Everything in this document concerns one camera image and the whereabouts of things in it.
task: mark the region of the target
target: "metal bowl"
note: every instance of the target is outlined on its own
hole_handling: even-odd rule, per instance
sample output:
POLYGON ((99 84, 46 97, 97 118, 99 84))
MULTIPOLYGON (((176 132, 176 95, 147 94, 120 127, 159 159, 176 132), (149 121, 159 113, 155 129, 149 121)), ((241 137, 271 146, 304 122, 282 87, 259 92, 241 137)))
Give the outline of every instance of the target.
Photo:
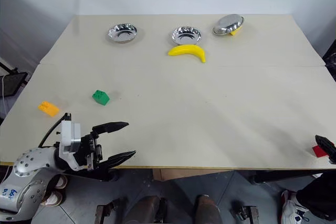
POLYGON ((114 42, 127 43, 136 37, 137 29, 131 24, 118 24, 109 30, 108 35, 114 42))
POLYGON ((244 23, 244 18, 238 14, 230 14, 221 18, 213 28, 215 35, 225 35, 237 30, 244 23))
POLYGON ((194 27, 182 26, 172 34, 173 41, 178 45, 194 45, 201 39, 201 33, 194 27))

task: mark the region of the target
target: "yellow toy banana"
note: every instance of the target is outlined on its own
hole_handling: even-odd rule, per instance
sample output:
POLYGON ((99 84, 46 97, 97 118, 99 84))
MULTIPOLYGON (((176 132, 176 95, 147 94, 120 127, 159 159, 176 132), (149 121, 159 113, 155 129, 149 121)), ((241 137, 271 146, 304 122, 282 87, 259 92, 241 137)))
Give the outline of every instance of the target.
POLYGON ((177 55, 185 55, 190 54, 200 58, 201 62, 205 63, 205 52, 204 50, 197 45, 180 45, 172 48, 168 55, 177 56, 177 55))

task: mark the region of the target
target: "green block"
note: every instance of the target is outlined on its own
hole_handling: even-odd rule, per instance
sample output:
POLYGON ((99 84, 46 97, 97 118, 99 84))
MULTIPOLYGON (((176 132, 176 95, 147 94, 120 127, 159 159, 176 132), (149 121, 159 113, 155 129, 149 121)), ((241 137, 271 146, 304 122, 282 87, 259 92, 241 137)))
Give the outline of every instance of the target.
POLYGON ((106 103, 110 100, 109 96, 104 92, 97 90, 92 97, 96 102, 98 102, 101 105, 106 105, 106 103))

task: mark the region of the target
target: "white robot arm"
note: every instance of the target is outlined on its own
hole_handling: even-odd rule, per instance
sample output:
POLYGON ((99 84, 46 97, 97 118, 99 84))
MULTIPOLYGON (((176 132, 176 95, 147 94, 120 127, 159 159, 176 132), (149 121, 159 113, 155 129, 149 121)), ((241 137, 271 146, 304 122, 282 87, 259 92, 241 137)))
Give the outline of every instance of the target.
POLYGON ((117 166, 135 154, 126 152, 101 162, 99 134, 117 131, 128 123, 115 122, 98 125, 84 137, 80 124, 71 122, 66 113, 46 134, 38 148, 30 149, 16 160, 13 170, 0 184, 0 223, 32 219, 46 193, 50 180, 67 170, 96 170, 117 166), (61 123, 61 141, 54 146, 42 147, 48 135, 61 123))

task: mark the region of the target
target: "white table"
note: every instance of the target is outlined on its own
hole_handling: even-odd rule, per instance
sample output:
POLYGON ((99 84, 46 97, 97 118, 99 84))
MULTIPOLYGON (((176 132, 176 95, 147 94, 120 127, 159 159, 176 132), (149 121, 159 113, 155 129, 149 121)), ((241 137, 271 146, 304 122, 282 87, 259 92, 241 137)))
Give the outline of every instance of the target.
POLYGON ((236 36, 216 37, 210 28, 220 17, 75 18, 3 122, 1 161, 36 147, 71 112, 82 135, 101 123, 130 123, 99 138, 105 158, 137 151, 122 167, 333 168, 311 148, 316 134, 336 140, 336 85, 292 18, 246 15, 236 36), (120 22, 139 30, 129 44, 105 38, 120 22), (166 55, 178 25, 202 31, 207 63, 166 55), (92 99, 96 89, 110 96, 106 106, 92 99), (37 109, 44 100, 60 107, 59 116, 37 109))

